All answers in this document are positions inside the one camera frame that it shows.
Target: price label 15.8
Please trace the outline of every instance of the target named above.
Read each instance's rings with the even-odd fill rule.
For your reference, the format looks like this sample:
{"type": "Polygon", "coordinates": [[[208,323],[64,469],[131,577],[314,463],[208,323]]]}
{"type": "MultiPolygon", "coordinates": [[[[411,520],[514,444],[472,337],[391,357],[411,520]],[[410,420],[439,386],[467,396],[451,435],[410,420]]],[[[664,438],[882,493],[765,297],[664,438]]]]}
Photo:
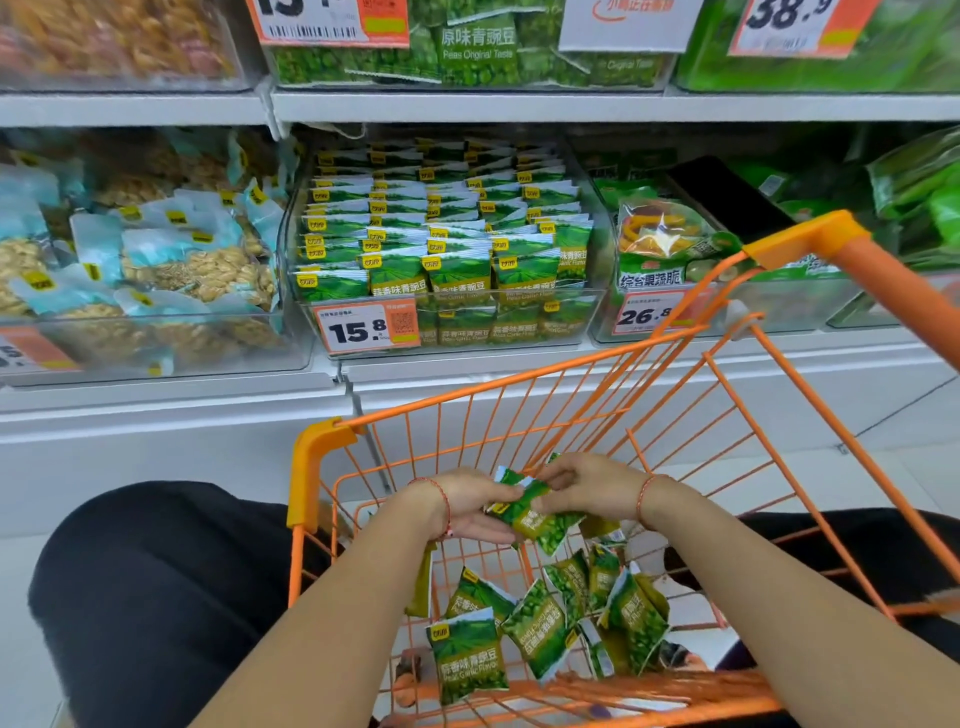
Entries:
{"type": "Polygon", "coordinates": [[[420,345],[413,298],[315,305],[313,315],[331,354],[420,345]]]}

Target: original flavor green pea bag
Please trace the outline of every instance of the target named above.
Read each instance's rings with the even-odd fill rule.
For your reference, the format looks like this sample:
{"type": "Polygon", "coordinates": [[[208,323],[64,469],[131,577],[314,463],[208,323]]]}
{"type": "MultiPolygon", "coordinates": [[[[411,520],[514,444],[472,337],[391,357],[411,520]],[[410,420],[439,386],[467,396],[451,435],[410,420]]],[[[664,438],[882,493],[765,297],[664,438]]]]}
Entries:
{"type": "Polygon", "coordinates": [[[426,637],[437,661],[441,705],[451,705],[474,691],[510,688],[493,609],[431,624],[426,637]]]}

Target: hand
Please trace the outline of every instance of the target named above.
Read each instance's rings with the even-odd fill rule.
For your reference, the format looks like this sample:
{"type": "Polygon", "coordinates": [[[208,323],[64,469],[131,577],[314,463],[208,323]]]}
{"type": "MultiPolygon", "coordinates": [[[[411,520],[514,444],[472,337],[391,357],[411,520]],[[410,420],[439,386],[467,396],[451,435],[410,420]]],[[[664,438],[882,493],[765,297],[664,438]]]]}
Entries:
{"type": "MultiPolygon", "coordinates": [[[[522,488],[495,483],[489,475],[473,468],[457,468],[433,477],[444,489],[450,501],[450,528],[458,538],[487,541],[491,544],[512,544],[519,536],[503,521],[482,513],[491,503],[516,500],[522,488]]],[[[433,483],[418,480],[404,490],[414,490],[426,498],[433,509],[434,538],[440,538],[446,528],[446,503],[433,483]]]]}
{"type": "Polygon", "coordinates": [[[603,455],[568,452],[538,475],[555,493],[535,499],[531,508],[543,514],[583,511],[609,521],[635,521],[640,489],[652,477],[603,455]]]}

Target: orange cart handle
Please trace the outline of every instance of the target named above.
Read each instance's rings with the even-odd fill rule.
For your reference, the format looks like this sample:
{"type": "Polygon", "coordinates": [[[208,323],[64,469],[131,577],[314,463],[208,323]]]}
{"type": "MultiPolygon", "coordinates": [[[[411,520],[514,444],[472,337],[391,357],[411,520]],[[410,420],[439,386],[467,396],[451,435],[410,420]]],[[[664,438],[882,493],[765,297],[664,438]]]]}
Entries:
{"type": "Polygon", "coordinates": [[[768,270],[814,253],[860,284],[960,371],[960,308],[871,238],[846,210],[830,212],[744,247],[768,270]]]}

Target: orange shopping cart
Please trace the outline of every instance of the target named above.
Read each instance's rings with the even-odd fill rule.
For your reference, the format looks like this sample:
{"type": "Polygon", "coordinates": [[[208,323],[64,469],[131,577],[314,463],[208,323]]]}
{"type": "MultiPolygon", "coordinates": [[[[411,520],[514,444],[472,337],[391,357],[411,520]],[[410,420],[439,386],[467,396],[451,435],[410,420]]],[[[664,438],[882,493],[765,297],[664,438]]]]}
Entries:
{"type": "MultiPolygon", "coordinates": [[[[960,559],[778,351],[763,332],[762,313],[747,312],[701,355],[681,358],[694,337],[706,331],[709,322],[725,310],[728,296],[737,285],[763,269],[779,268],[810,253],[843,269],[947,362],[960,366],[960,309],[952,307],[920,277],[875,245],[848,212],[834,212],[801,223],[748,245],[743,252],[722,261],[687,293],[646,341],[476,384],[348,422],[307,428],[296,443],[291,475],[290,603],[300,595],[304,580],[316,578],[303,570],[302,553],[305,540],[324,547],[313,536],[319,525],[320,501],[332,506],[337,514],[326,526],[332,531],[332,540],[345,543],[363,527],[387,494],[418,474],[429,475],[458,466],[492,472],[497,465],[534,473],[553,451],[589,450],[645,471],[671,474],[735,513],[799,502],[815,525],[777,541],[822,532],[842,563],[840,569],[828,575],[845,573],[854,579],[889,619],[960,609],[960,599],[956,598],[886,603],[737,394],[731,379],[724,374],[721,354],[732,339],[751,336],[782,368],[797,391],[798,406],[802,403],[815,410],[825,426],[846,445],[859,467],[900,510],[917,538],[952,580],[960,584],[960,559]],[[749,263],[748,258],[759,267],[711,287],[718,280],[728,279],[734,266],[749,263]],[[692,320],[689,311],[695,311],[692,320]],[[683,320],[682,326],[674,324],[678,320],[683,320]],[[735,457],[744,451],[755,457],[735,457]],[[738,468],[741,462],[750,465],[738,468]],[[756,487],[759,480],[762,488],[756,487]],[[355,494],[358,486],[370,497],[348,502],[344,494],[355,494]]],[[[627,558],[638,560],[644,571],[660,580],[658,584],[669,584],[670,574],[664,573],[662,557],[665,540],[639,524],[629,529],[628,536],[627,558]]],[[[568,558],[582,542],[579,534],[571,532],[567,542],[549,559],[529,543],[513,550],[456,539],[441,542],[433,566],[433,614],[443,612],[464,566],[521,595],[545,564],[568,558]]],[[[703,644],[708,645],[709,640],[722,642],[730,636],[732,630],[708,595],[685,589],[668,592],[667,598],[673,605],[671,634],[678,640],[684,634],[697,634],[706,637],[703,644]],[[674,614],[681,615],[678,623],[674,614]]],[[[424,619],[405,619],[401,625],[377,701],[379,715],[390,713],[411,725],[464,728],[582,723],[639,728],[686,725],[780,708],[755,670],[663,671],[597,681],[588,677],[582,649],[571,653],[566,671],[541,686],[519,659],[518,652],[511,651],[508,641],[504,641],[504,658],[509,692],[478,692],[460,703],[442,707],[436,685],[424,678],[412,689],[405,687],[406,693],[400,699],[399,689],[393,686],[397,667],[410,650],[427,644],[423,629],[427,623],[424,619]]]]}

